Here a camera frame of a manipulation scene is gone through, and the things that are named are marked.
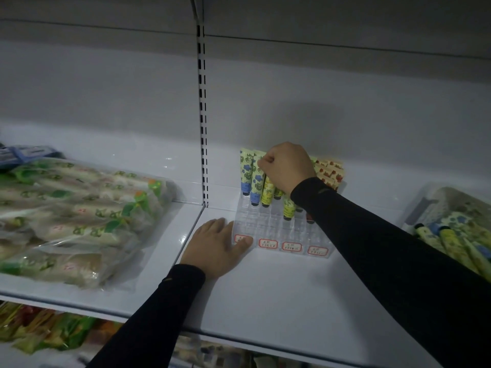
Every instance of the price label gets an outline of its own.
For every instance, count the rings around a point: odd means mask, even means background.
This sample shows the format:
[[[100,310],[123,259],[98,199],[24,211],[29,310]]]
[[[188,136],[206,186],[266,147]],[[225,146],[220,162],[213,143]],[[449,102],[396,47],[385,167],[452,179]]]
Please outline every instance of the price label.
[[[276,240],[260,239],[259,246],[261,248],[276,249],[278,248],[278,242]]]
[[[241,241],[241,240],[242,240],[243,238],[245,238],[245,237],[250,237],[250,238],[252,238],[251,236],[248,236],[248,235],[239,235],[239,234],[237,234],[237,235],[235,235],[235,237],[234,237],[234,241],[235,241],[236,243],[238,243],[239,241]]]
[[[309,254],[312,254],[314,256],[322,256],[322,257],[327,256],[328,252],[329,252],[328,248],[314,247],[314,246],[308,247],[308,251],[307,251],[307,253]]]
[[[302,245],[300,243],[290,243],[285,241],[281,248],[289,252],[300,252],[302,250]]]

